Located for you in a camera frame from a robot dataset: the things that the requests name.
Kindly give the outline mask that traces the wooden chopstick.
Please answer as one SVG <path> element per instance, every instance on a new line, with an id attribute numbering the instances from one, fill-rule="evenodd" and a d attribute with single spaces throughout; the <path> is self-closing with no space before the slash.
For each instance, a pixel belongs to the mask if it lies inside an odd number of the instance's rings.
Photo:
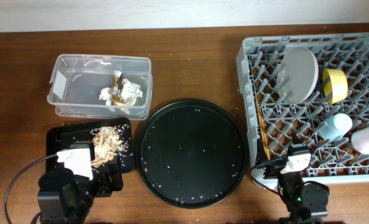
<path id="1" fill-rule="evenodd" d="M 266 139 L 266 131 L 265 131 L 265 128 L 264 128 L 264 120 L 263 120 L 263 117 L 262 117 L 262 114 L 261 114 L 261 108 L 259 106 L 259 101 L 258 101 L 257 96 L 255 96 L 255 103 L 256 103 L 256 110 L 257 110 L 257 115 L 258 115 L 260 133 L 261 133 L 262 146 L 263 146 L 264 152 L 266 154 L 267 160 L 270 160 L 269 150 L 268 150 L 268 147 L 266 145 L 267 139 Z"/>
<path id="2" fill-rule="evenodd" d="M 262 121 L 261 121 L 261 124 L 260 124 L 260 128 L 261 128 L 261 136 L 262 136 L 264 151 L 266 153 L 266 157 L 268 158 L 268 160 L 270 160 L 270 154 L 269 154 L 269 149 L 268 149 L 268 140 L 267 140 L 267 137 L 266 137 L 266 131 L 265 131 L 265 128 L 264 128 L 264 123 Z"/>

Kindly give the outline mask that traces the food scraps and rice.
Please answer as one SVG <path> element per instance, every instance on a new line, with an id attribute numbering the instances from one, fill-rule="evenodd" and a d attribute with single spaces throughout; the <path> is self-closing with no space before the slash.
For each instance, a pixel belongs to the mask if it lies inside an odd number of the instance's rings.
<path id="1" fill-rule="evenodd" d="M 124 152 L 128 152 L 129 143 L 123 139 L 123 134 L 128 129 L 128 124 L 122 124 L 103 126 L 90 131 L 95 151 L 95 158 L 91 161 L 93 168 L 99 168 L 118 156 L 122 156 Z"/>

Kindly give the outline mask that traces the blue cup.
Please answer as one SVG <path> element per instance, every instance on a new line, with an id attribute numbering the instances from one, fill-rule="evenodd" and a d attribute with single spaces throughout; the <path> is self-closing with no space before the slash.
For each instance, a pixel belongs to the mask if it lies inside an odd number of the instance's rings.
<path id="1" fill-rule="evenodd" d="M 352 119 L 345 113 L 338 113 L 323 121 L 324 127 L 319 130 L 319 135 L 324 140 L 338 141 L 351 128 Z"/>

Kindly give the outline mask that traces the gold foil wrapper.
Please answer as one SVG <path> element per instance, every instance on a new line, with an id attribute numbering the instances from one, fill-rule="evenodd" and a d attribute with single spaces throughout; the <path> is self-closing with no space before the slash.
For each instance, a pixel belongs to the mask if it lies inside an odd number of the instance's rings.
<path id="1" fill-rule="evenodd" d="M 113 72 L 113 87 L 111 100 L 116 106 L 127 106 L 126 100 L 121 96 L 123 93 L 124 86 L 128 86 L 129 80 L 123 78 L 123 73 L 120 70 Z"/>

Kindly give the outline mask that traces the white napkin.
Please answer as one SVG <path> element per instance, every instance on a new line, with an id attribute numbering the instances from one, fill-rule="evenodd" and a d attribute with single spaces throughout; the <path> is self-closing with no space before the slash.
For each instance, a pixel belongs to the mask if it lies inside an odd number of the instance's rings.
<path id="1" fill-rule="evenodd" d="M 103 88 L 100 91 L 99 99 L 103 100 L 106 106 L 114 106 L 113 89 L 110 87 Z"/>
<path id="2" fill-rule="evenodd" d="M 140 85 L 130 82 L 124 78 L 121 81 L 123 85 L 118 91 L 118 98 L 123 106 L 134 106 L 138 98 L 142 98 L 142 91 Z"/>

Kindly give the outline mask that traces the pink cup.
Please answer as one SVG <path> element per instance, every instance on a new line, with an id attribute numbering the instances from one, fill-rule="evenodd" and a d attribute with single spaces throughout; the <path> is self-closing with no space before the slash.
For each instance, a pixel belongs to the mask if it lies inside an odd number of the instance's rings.
<path id="1" fill-rule="evenodd" d="M 369 127 L 353 133 L 351 143 L 356 151 L 369 154 Z"/>

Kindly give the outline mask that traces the grey plate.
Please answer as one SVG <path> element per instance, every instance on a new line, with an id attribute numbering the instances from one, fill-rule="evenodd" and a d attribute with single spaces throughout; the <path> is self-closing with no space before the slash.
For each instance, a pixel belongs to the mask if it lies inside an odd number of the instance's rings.
<path id="1" fill-rule="evenodd" d="M 313 92 L 319 74 L 315 55 L 305 47 L 295 47 L 289 51 L 280 64 L 276 89 L 283 102 L 298 104 Z"/>

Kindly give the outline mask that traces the yellow bowl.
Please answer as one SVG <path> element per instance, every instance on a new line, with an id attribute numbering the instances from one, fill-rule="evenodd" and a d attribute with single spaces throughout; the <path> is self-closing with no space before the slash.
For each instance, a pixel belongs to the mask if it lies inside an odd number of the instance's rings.
<path id="1" fill-rule="evenodd" d="M 328 96 L 330 105 L 346 99 L 348 95 L 348 82 L 344 71 L 340 69 L 325 68 L 322 74 L 325 97 Z"/>

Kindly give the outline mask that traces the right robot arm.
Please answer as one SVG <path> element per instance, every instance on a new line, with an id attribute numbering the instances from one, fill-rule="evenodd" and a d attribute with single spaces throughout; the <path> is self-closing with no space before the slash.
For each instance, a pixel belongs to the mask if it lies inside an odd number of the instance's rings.
<path id="1" fill-rule="evenodd" d="M 281 217 L 279 223 L 322 223 L 322 219 L 328 215 L 328 186 L 311 180 L 304 182 L 302 179 L 301 171 L 308 166 L 309 160 L 309 154 L 285 156 L 251 168 L 271 171 L 277 177 L 277 190 L 267 187 L 254 177 L 252 181 L 278 195 L 285 204 L 288 216 Z"/>

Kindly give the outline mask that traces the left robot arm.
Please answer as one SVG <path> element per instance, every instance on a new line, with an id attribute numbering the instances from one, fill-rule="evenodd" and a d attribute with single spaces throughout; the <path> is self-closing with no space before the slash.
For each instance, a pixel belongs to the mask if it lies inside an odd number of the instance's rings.
<path id="1" fill-rule="evenodd" d="M 84 223 L 96 198 L 110 197 L 123 189 L 122 167 L 121 159 L 116 157 L 92 168 L 93 180 L 64 167 L 47 171 L 38 181 L 40 212 L 31 222 Z"/>

